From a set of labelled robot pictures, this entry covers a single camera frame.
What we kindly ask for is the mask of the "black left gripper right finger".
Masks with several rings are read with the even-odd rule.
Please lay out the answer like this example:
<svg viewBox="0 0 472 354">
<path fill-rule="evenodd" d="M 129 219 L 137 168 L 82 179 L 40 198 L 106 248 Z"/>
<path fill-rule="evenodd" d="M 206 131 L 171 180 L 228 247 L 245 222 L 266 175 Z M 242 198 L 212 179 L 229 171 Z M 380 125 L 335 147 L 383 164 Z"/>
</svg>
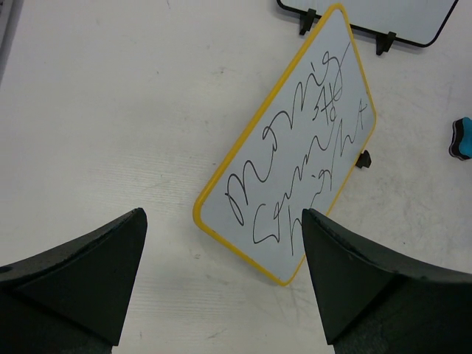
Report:
<svg viewBox="0 0 472 354">
<path fill-rule="evenodd" d="M 471 276 L 407 257 L 314 209 L 302 237 L 336 353 L 469 353 Z"/>
</svg>

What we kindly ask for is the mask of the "blue felt eraser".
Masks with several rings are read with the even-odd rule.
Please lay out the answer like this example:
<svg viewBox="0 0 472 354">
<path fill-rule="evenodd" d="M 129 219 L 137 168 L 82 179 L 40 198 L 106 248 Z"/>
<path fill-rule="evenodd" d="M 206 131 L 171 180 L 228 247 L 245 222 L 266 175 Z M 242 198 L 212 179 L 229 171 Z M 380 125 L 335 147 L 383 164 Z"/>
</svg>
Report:
<svg viewBox="0 0 472 354">
<path fill-rule="evenodd" d="M 452 124 L 452 128 L 453 135 L 448 149 L 450 155 L 461 161 L 471 159 L 471 118 L 463 117 L 455 120 Z"/>
</svg>

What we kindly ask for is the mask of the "yellow framed whiteboard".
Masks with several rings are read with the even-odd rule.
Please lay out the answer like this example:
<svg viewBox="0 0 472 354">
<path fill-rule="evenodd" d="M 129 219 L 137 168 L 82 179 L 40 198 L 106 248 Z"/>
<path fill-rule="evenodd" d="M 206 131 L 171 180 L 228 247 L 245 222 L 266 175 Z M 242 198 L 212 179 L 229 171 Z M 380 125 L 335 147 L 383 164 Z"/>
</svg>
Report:
<svg viewBox="0 0 472 354">
<path fill-rule="evenodd" d="M 278 285 L 304 257 L 302 212 L 328 214 L 377 114 L 342 4 L 328 7 L 195 201 L 195 224 Z"/>
</svg>

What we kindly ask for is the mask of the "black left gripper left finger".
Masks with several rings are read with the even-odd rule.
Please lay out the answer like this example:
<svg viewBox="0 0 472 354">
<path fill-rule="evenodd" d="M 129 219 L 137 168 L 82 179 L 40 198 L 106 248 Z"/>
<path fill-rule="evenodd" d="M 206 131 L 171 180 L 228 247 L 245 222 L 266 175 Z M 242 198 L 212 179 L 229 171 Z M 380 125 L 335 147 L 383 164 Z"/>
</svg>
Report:
<svg viewBox="0 0 472 354">
<path fill-rule="evenodd" d="M 2 353 L 111 353 L 145 245 L 142 208 L 1 267 Z"/>
</svg>

